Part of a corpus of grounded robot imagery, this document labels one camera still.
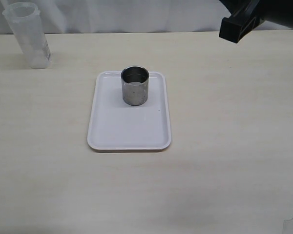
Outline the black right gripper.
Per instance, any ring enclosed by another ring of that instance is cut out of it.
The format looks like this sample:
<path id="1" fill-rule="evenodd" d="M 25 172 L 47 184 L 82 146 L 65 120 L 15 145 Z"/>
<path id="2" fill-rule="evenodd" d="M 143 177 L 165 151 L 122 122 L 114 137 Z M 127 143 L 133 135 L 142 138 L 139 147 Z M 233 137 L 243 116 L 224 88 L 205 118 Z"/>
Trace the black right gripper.
<path id="1" fill-rule="evenodd" d="M 268 21 L 293 29 L 293 0 L 220 0 L 231 13 L 221 21 L 219 37 L 238 43 Z"/>

